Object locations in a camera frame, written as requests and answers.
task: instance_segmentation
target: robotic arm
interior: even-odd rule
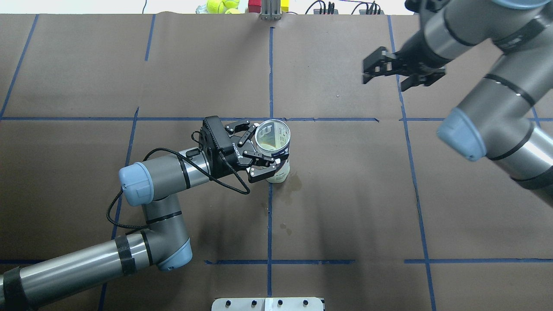
[[[363,82],[400,74],[408,77],[402,91],[429,86],[447,63],[491,39],[503,55],[437,135],[470,161],[486,156],[553,206],[553,139],[524,117],[553,87],[550,1],[407,0],[420,5],[421,29],[396,53],[380,47],[365,58]]]
[[[274,176],[288,158],[288,151],[275,157],[258,153],[251,140],[257,127],[249,120],[224,126],[219,117],[207,117],[197,132],[197,148],[181,152],[157,148],[142,162],[122,168],[119,179],[123,190],[107,216],[114,224],[139,232],[0,275],[0,310],[34,310],[148,266],[170,271],[187,264],[192,250],[176,193],[213,180],[248,194],[249,188],[237,171],[246,170],[250,183]],[[158,151],[171,154],[149,159]],[[239,179],[245,191],[217,180],[230,174]],[[145,226],[121,225],[111,219],[109,211],[122,193],[130,205],[142,205]]]

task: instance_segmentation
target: blue tape line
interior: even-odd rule
[[[148,61],[150,57],[150,46],[152,44],[152,35],[154,34],[155,14],[152,15],[152,24],[150,25],[150,36],[148,36],[148,45],[146,46],[146,56],[144,61]]]
[[[535,107],[532,107],[532,113],[534,114],[534,121],[536,121],[536,125],[541,128],[540,119],[538,118],[538,113],[536,112]]]
[[[395,43],[394,43],[394,32],[392,27],[392,19],[388,15],[388,28],[390,30],[390,41],[392,43],[392,53],[395,53]],[[395,76],[397,86],[398,86],[398,94],[399,94],[399,101],[401,102],[401,115],[403,117],[403,128],[405,131],[405,140],[407,142],[407,153],[409,155],[409,165],[411,166],[411,178],[413,180],[413,186],[415,188],[415,195],[416,195],[416,208],[419,213],[419,229],[420,229],[420,237],[422,241],[422,251],[424,253],[424,260],[425,260],[425,266],[426,266],[426,278],[428,280],[428,291],[430,293],[430,305],[432,306],[432,311],[436,311],[436,299],[434,297],[434,285],[432,284],[432,273],[430,271],[430,261],[428,256],[428,248],[426,245],[426,234],[424,230],[424,222],[422,220],[422,208],[420,206],[420,198],[419,198],[419,187],[417,185],[416,181],[416,174],[415,174],[415,163],[413,161],[413,151],[411,150],[411,140],[409,139],[409,127],[407,123],[407,113],[405,112],[405,102],[403,100],[403,95],[401,94],[401,87],[399,83],[399,75]]]
[[[100,301],[98,302],[98,311],[103,311],[104,301],[106,300],[107,283],[102,285],[102,293],[100,294]]]
[[[273,30],[269,29],[269,117],[273,118]]]
[[[208,266],[212,265],[267,265],[268,260],[218,260],[211,262],[204,260]],[[271,265],[351,265],[355,260],[296,260],[276,259],[270,261]]]
[[[137,108],[137,110],[134,113],[133,117],[133,126],[131,129],[131,137],[129,137],[129,146],[127,148],[127,156],[125,157],[125,166],[129,165],[129,162],[131,160],[131,152],[133,150],[133,142],[134,142],[134,133],[136,131],[137,127],[137,121],[138,121],[138,111],[140,110],[140,107]],[[115,222],[119,221],[119,215],[121,214],[121,203],[122,203],[122,196],[119,197],[119,200],[117,200],[117,211],[115,213]],[[113,225],[113,229],[111,232],[111,239],[115,239],[115,236],[117,235],[117,226]],[[104,283],[102,286],[102,293],[100,294],[100,301],[98,302],[98,311],[103,310],[104,300],[106,299],[106,289],[107,289],[107,283]]]
[[[4,100],[4,105],[2,106],[2,110],[0,110],[0,120],[2,120],[2,117],[4,116],[4,112],[6,111],[6,107],[8,106],[9,97],[12,94],[13,86],[15,85],[15,80],[17,79],[19,69],[21,68],[21,64],[23,63],[23,58],[25,57],[25,53],[27,52],[27,48],[29,47],[29,42],[31,41],[31,37],[33,36],[37,21],[38,21],[38,14],[35,15],[33,25],[31,26],[31,30],[29,31],[29,35],[27,36],[27,41],[25,42],[25,46],[23,47],[23,52],[21,52],[21,57],[19,57],[19,62],[17,63],[17,67],[15,67],[12,83],[9,84],[8,93],[6,94],[6,99]]]
[[[407,259],[407,265],[420,265],[424,259]],[[430,263],[553,263],[552,258],[457,258],[457,259],[430,259]]]
[[[376,121],[380,122],[377,118],[282,118],[283,121]]]
[[[355,260],[272,260],[274,265],[351,265]]]
[[[210,265],[266,265],[267,260],[217,260],[216,262],[211,262],[209,260],[204,260],[205,264]]]
[[[43,262],[41,259],[7,259],[0,260],[0,265],[34,265],[35,263]]]
[[[445,118],[401,118],[400,121],[443,121]]]
[[[269,183],[269,210],[267,225],[267,297],[273,295],[273,184]]]
[[[137,127],[137,120],[138,120],[138,110],[140,109],[140,107],[137,108],[137,110],[134,112],[134,117],[133,117],[133,126],[131,128],[131,137],[129,137],[129,146],[127,147],[127,156],[125,157],[125,166],[128,166],[129,165],[129,162],[131,160],[131,152],[133,150],[133,142],[134,142],[134,131],[136,130],[136,127]],[[117,201],[117,210],[116,210],[116,213],[115,213],[115,222],[118,222],[119,221],[119,215],[121,213],[121,203],[122,203],[122,197],[119,198],[119,200]],[[117,226],[116,225],[113,225],[113,230],[111,232],[111,239],[115,239],[115,236],[117,235]]]
[[[5,121],[132,121],[129,117],[6,117]]]
[[[238,121],[243,119],[248,119],[251,121],[266,121],[271,118],[263,117],[254,117],[254,118],[236,118],[236,117],[221,117],[221,121]],[[323,117],[323,118],[275,118],[282,121],[308,121],[308,122],[317,122],[317,121],[338,121],[338,122],[350,122],[350,121],[359,121],[359,122],[380,122],[377,118],[341,118],[341,117]],[[440,121],[440,120],[411,120],[414,118],[408,118],[408,121]],[[134,121],[134,118],[131,117],[5,117],[2,120],[5,121]],[[203,121],[203,117],[138,117],[139,121]]]

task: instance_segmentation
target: table surface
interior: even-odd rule
[[[216,298],[267,296],[324,297],[327,310],[553,309],[553,210],[435,135],[499,56],[491,43],[400,94],[395,76],[361,84],[361,62],[399,48],[418,29],[412,16],[0,15],[0,25],[0,271],[123,234],[105,219],[119,168],[155,147],[194,147],[205,116],[291,129],[284,183],[179,194],[188,265],[43,310],[209,310]],[[529,114],[549,133],[552,103],[549,93]],[[140,207],[118,209],[140,223]]]

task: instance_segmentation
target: clear plastic cup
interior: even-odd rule
[[[255,132],[257,151],[269,157],[290,152],[290,129],[281,120],[267,120],[261,123]],[[267,178],[270,183],[282,183],[290,172],[290,160],[277,164],[275,176]]]

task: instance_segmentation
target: white mounting plate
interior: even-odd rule
[[[219,298],[211,311],[325,311],[325,304],[316,297]]]

